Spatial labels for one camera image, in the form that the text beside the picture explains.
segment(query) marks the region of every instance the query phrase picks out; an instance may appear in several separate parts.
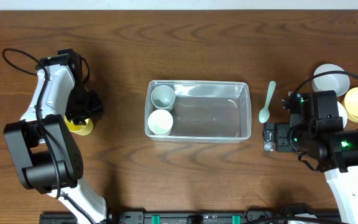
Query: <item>transparent plastic bin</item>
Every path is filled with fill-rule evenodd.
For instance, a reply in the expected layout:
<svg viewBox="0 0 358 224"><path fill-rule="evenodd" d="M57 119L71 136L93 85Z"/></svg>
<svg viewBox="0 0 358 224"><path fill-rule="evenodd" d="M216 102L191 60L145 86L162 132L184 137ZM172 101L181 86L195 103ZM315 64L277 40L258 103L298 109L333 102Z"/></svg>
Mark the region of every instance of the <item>transparent plastic bin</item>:
<svg viewBox="0 0 358 224"><path fill-rule="evenodd" d="M156 110L150 96L160 85L175 90L169 136L156 136L147 125ZM154 80L145 106L145 133L154 141L240 143L251 135L248 85L241 82Z"/></svg>

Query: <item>green light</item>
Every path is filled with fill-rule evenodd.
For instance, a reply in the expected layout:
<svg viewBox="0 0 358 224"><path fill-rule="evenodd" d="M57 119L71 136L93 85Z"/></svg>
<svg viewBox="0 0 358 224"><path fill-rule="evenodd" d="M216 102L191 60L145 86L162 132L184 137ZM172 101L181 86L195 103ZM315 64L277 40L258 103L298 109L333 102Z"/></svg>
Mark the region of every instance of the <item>green light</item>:
<svg viewBox="0 0 358 224"><path fill-rule="evenodd" d="M347 143L347 142L345 142L345 141L342 141L341 144L342 144L342 147L349 146L349 143Z"/></svg>

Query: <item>white wall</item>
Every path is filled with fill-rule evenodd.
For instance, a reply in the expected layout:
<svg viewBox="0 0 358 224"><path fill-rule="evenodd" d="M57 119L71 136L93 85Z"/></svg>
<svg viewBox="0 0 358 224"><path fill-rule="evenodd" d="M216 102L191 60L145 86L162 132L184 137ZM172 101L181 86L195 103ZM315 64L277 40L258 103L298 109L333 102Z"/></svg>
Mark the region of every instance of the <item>white wall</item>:
<svg viewBox="0 0 358 224"><path fill-rule="evenodd" d="M0 0L0 10L358 9L358 0Z"/></svg>

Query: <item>wood grain surface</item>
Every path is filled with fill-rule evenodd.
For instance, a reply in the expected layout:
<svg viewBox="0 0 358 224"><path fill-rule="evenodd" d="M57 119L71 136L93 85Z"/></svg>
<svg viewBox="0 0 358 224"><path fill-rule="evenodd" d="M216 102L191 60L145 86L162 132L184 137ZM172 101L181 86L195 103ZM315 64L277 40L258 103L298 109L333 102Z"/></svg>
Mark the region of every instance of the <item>wood grain surface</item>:
<svg viewBox="0 0 358 224"><path fill-rule="evenodd" d="M358 11L0 12L0 223L37 223L42 212L66 209L25 190L16 175L2 131L25 112L37 79L6 64L5 47L37 58L73 48L87 59L88 89L99 93L105 114L89 136L74 137L85 177L115 211L241 211L298 202L337 207L324 174L294 154L264 152L258 114L271 80L277 87L270 121L286 122L281 99L318 65L335 63L358 74ZM28 59L8 57L34 70ZM251 138L151 141L144 133L145 97L149 81L158 79L247 83ZM347 128L358 124L349 121Z"/></svg>

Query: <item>white cup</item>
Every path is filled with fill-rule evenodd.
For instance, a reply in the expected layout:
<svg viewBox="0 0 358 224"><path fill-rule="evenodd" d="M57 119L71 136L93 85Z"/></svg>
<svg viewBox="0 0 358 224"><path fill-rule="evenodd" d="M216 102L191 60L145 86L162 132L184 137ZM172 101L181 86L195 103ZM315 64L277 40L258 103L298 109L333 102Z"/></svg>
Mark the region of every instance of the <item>white cup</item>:
<svg viewBox="0 0 358 224"><path fill-rule="evenodd" d="M343 71L343 69L337 65L324 64L314 71L314 75L330 71ZM311 87L314 91L334 90L336 96L345 94L349 90L350 85L351 81L349 77L342 74L323 75L311 81Z"/></svg>
<svg viewBox="0 0 358 224"><path fill-rule="evenodd" d="M175 102L175 91L169 86L162 85L152 92L151 100L158 110L171 111Z"/></svg>
<svg viewBox="0 0 358 224"><path fill-rule="evenodd" d="M155 110L150 114L147 125L155 135L167 136L171 133L173 118L166 110Z"/></svg>
<svg viewBox="0 0 358 224"><path fill-rule="evenodd" d="M342 119L343 119L343 128L345 128L345 126L347 124L347 113L346 113L345 107L340 102L337 102L337 103L338 103L339 116L342 117Z"/></svg>

